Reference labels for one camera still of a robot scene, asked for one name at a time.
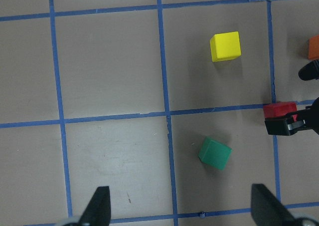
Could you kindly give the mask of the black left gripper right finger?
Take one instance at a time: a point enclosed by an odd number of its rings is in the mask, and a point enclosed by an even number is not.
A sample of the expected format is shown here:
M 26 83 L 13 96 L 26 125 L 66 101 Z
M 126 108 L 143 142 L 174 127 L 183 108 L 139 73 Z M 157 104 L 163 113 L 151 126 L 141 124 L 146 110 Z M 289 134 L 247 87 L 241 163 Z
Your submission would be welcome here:
M 310 226 L 309 217 L 296 217 L 263 184 L 251 186 L 251 217 L 258 226 Z

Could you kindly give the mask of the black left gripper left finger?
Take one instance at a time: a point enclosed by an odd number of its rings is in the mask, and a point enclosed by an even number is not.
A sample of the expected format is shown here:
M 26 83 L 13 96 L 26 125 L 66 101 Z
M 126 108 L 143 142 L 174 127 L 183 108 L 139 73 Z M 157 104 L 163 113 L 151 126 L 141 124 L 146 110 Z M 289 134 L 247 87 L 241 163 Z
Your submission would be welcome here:
M 79 226 L 108 226 L 111 221 L 109 186 L 98 187 L 83 212 Z

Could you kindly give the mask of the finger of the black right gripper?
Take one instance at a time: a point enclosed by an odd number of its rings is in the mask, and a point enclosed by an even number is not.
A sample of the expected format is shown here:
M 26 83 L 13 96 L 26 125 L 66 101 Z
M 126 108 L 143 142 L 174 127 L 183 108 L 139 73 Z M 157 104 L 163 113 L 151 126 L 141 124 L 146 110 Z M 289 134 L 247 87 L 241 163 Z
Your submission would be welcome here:
M 284 116 L 264 120 L 267 133 L 274 136 L 291 136 L 298 131 L 306 130 L 306 121 L 298 120 L 300 111 L 290 112 Z

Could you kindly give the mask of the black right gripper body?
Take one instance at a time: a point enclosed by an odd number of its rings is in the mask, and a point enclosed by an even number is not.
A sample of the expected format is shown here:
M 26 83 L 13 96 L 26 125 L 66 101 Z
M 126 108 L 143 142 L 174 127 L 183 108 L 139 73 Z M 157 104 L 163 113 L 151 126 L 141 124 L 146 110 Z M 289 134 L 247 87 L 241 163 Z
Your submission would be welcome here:
M 319 61 L 313 60 L 302 67 L 298 76 L 303 81 L 318 80 L 319 79 Z M 313 129 L 317 134 L 319 133 L 319 98 L 313 104 L 306 108 L 306 115 L 304 117 L 306 126 Z

